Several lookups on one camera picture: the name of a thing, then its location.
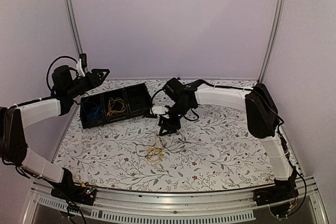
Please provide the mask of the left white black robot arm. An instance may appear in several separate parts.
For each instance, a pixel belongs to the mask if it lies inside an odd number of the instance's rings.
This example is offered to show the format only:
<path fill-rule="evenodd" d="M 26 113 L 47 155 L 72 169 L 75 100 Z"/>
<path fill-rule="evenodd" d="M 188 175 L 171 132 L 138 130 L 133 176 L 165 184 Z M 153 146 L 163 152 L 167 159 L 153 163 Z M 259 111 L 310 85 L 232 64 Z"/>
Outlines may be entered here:
<path fill-rule="evenodd" d="M 48 68 L 46 79 L 53 81 L 47 84 L 50 96 L 1 108 L 3 164 L 14 166 L 26 178 L 45 180 L 67 200 L 78 195 L 79 186 L 74 183 L 72 173 L 32 151 L 26 142 L 25 130 L 46 119 L 69 113 L 78 96 L 102 85 L 110 73 L 109 69 L 85 71 L 86 54 L 81 54 L 75 63 L 74 68 L 68 65 Z"/>

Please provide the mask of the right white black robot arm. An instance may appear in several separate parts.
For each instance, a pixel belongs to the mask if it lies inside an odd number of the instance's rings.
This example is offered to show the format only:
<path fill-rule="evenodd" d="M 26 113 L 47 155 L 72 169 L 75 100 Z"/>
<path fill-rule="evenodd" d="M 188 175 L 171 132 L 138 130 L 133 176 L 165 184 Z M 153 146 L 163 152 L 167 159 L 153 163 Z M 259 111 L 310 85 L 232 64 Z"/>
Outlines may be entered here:
<path fill-rule="evenodd" d="M 176 133 L 181 128 L 181 118 L 200 105 L 242 111 L 246 116 L 248 132 L 261 141 L 273 167 L 275 186 L 271 196 L 276 201 L 282 201 L 291 194 L 297 172 L 289 159 L 287 141 L 280 131 L 284 121 L 264 84 L 240 88 L 211 84 L 203 79 L 183 84 L 177 78 L 172 78 L 161 90 L 174 104 L 150 109 L 152 114 L 160 117 L 160 135 Z"/>

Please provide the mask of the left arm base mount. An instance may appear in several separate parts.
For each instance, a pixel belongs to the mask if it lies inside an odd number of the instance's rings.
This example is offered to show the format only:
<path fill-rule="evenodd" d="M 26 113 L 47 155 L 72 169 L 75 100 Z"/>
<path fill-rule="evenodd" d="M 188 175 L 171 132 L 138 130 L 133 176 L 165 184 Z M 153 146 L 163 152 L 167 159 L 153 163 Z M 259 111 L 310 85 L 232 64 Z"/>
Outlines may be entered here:
<path fill-rule="evenodd" d="M 60 183 L 49 183 L 53 187 L 53 197 L 88 206 L 92 206 L 95 201 L 97 187 L 94 185 L 75 183 L 71 176 L 64 176 Z"/>

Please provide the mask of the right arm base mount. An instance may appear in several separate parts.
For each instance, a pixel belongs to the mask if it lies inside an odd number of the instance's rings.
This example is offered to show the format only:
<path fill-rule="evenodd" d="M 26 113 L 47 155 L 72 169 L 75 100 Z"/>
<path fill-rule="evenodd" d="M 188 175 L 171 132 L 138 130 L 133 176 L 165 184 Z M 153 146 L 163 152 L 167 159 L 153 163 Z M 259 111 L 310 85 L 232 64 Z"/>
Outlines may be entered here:
<path fill-rule="evenodd" d="M 287 180 L 274 179 L 273 186 L 254 190 L 253 201 L 257 206 L 262 206 L 296 198 L 299 193 L 295 181 L 296 177 Z"/>

